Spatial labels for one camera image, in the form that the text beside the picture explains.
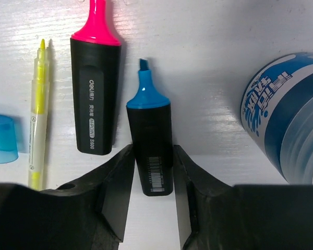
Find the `yellow highlighter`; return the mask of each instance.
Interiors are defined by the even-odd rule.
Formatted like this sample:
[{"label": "yellow highlighter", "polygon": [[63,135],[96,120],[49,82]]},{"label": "yellow highlighter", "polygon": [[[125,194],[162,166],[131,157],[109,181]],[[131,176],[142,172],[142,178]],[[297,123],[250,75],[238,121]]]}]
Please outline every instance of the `yellow highlighter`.
[{"label": "yellow highlighter", "polygon": [[49,87],[49,61],[43,39],[35,59],[31,94],[28,187],[35,190],[42,189]]}]

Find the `plastic container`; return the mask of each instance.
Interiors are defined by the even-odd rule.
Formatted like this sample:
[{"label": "plastic container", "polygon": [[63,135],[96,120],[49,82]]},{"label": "plastic container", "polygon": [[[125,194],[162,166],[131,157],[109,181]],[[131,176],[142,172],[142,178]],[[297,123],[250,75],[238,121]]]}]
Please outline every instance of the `plastic container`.
[{"label": "plastic container", "polygon": [[14,120],[0,115],[0,164],[18,158]]},{"label": "plastic container", "polygon": [[313,53],[281,57],[250,81],[245,130],[291,184],[313,182]]}]

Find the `highlighter tip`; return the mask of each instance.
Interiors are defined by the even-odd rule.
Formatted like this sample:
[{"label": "highlighter tip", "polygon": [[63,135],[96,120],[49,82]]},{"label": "highlighter tip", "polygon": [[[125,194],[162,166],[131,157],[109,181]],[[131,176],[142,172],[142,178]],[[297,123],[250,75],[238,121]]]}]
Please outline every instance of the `highlighter tip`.
[{"label": "highlighter tip", "polygon": [[45,40],[42,39],[41,41],[41,46],[40,46],[41,49],[45,49]]},{"label": "highlighter tip", "polygon": [[140,70],[141,71],[149,70],[149,68],[148,68],[148,61],[147,60],[140,59]]}]

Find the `barcode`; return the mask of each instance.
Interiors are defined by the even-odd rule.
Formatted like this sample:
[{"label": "barcode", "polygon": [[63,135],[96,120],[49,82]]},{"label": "barcode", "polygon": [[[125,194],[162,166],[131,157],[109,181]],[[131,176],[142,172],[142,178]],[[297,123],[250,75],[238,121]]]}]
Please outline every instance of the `barcode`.
[{"label": "barcode", "polygon": [[152,185],[151,192],[164,192],[165,188],[163,187],[164,181],[160,157],[149,157],[148,166],[150,183]]}]

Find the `white table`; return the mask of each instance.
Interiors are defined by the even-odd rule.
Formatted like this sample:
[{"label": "white table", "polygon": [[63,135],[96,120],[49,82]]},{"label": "white table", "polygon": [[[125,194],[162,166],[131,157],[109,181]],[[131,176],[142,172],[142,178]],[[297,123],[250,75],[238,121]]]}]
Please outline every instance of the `white table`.
[{"label": "white table", "polygon": [[[52,39],[55,68],[48,188],[92,170],[131,142],[125,104],[137,90],[140,57],[151,58],[155,84],[172,101],[174,142],[201,167],[230,185],[285,183],[243,131],[239,103],[263,65],[313,51],[313,0],[114,0],[109,7],[125,41],[125,72],[116,144],[107,156],[82,154],[75,142],[69,38],[88,7],[88,0],[0,0],[0,114],[18,118],[22,130],[19,159],[0,165],[0,182],[27,182],[33,60],[45,38]],[[179,249],[175,195],[144,196],[137,172],[119,249]]]}]

